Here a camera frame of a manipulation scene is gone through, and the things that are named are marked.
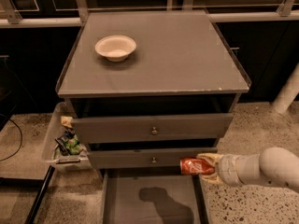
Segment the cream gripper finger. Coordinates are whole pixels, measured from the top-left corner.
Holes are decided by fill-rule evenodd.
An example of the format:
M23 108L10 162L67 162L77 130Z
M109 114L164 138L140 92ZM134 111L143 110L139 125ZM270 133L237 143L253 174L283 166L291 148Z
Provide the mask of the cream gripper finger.
M205 160L211 166L216 166L222 157L223 155L218 153L200 153L196 156L197 159Z
M218 174L200 175L200 177L207 183L210 183L213 185L223 185L223 181L221 180L221 178L219 177Z

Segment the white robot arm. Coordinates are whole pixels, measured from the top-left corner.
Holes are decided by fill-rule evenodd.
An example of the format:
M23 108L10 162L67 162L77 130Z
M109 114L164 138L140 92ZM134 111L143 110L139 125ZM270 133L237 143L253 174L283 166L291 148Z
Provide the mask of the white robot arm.
M209 183L229 187L258 185L299 192L299 157L282 147L270 147L253 155L200 153L196 158L215 169L211 175L202 175Z

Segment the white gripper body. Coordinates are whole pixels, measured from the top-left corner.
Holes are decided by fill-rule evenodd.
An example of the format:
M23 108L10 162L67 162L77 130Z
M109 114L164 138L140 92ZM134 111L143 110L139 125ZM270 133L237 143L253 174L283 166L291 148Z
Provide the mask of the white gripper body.
M223 155L218 161L218 176L220 177L221 181L227 186L243 185L236 170L236 162L238 158L238 155L226 154Z

